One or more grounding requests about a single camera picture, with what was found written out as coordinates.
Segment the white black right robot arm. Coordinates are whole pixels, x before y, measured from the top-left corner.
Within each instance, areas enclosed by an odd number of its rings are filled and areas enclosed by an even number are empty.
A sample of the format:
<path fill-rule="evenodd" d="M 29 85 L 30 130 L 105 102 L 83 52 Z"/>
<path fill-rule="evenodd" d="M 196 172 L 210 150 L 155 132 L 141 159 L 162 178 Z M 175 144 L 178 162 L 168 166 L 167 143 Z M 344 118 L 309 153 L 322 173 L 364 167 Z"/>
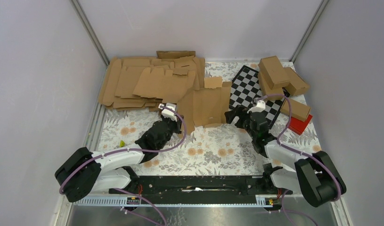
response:
<path fill-rule="evenodd" d="M 265 114 L 255 108 L 239 105 L 224 115 L 228 124 L 238 118 L 235 126 L 248 133 L 252 147 L 258 154 L 287 166 L 265 169 L 262 187 L 266 193 L 274 194 L 280 188 L 288 189 L 302 194 L 313 207 L 337 201 L 346 193 L 347 187 L 326 152 L 308 154 L 280 143 L 270 133 Z"/>

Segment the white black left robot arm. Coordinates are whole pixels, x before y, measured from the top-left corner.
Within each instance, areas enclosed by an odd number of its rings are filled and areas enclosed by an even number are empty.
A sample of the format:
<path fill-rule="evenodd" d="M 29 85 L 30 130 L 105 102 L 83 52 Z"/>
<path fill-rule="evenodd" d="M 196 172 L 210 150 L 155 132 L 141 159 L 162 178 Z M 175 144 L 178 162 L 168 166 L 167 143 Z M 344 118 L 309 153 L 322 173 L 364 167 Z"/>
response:
<path fill-rule="evenodd" d="M 131 194 L 138 181 L 129 169 L 165 152 L 164 146 L 173 134 L 181 133 L 183 118 L 176 121 L 162 117 L 153 123 L 135 143 L 105 152 L 77 149 L 55 172 L 59 192 L 69 202 L 76 202 L 91 192 L 119 188 Z"/>

